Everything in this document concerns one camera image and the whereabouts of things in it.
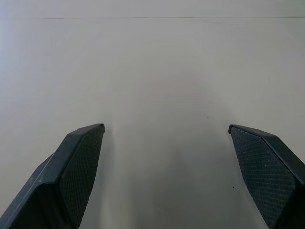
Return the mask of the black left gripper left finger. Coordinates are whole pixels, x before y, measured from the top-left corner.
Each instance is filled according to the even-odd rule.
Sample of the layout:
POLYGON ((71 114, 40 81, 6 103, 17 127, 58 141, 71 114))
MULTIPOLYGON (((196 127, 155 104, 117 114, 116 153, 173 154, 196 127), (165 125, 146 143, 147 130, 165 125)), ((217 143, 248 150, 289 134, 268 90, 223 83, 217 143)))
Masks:
POLYGON ((66 135, 0 218, 2 229, 79 228, 96 178, 104 124, 66 135))

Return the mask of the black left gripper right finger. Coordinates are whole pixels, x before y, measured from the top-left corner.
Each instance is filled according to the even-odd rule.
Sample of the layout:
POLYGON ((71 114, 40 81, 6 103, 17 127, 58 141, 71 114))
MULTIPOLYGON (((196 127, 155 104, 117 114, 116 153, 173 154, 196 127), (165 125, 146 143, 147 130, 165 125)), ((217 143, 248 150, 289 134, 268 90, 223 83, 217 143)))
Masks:
POLYGON ((305 227, 305 165, 277 136, 230 125, 245 185, 270 229, 305 227))

